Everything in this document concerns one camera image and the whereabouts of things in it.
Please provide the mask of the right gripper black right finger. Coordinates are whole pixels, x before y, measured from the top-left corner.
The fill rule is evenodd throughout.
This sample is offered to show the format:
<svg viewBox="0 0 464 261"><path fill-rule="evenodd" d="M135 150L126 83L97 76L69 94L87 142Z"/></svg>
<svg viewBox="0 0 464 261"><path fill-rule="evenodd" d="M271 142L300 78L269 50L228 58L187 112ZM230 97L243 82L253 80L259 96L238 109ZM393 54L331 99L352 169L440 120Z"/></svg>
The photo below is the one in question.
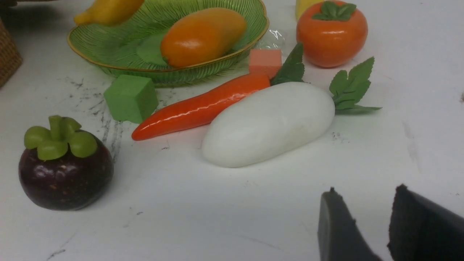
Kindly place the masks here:
<svg viewBox="0 0 464 261"><path fill-rule="evenodd" d="M408 190L396 188L388 228L388 249L395 261L462 261L462 216Z"/></svg>

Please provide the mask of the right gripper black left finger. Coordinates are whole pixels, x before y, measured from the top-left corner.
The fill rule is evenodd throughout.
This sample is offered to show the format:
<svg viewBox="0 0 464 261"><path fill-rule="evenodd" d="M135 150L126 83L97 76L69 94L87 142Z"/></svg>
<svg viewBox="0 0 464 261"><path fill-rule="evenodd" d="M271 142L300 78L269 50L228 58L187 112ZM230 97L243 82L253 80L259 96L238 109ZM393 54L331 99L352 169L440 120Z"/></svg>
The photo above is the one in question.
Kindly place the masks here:
<svg viewBox="0 0 464 261"><path fill-rule="evenodd" d="M364 240L343 197L330 188L320 197L318 244L321 261L380 261Z"/></svg>

